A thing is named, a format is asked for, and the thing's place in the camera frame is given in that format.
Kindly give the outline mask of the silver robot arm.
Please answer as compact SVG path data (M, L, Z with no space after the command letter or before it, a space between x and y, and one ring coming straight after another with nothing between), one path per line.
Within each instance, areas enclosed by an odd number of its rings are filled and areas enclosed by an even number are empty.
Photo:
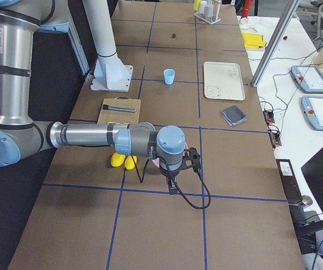
M159 160L170 194L186 169L184 132L169 125L63 124L29 117L33 35L69 30L67 1L0 1L0 167L61 146L111 146L125 156Z

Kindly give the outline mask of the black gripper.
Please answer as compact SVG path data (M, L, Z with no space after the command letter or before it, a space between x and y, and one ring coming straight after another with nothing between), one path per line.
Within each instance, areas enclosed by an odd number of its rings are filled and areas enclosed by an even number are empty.
M159 164L160 173L167 178L168 191L170 195L176 194L176 185L174 182L174 177L176 177L180 171L179 170L168 170L164 163Z

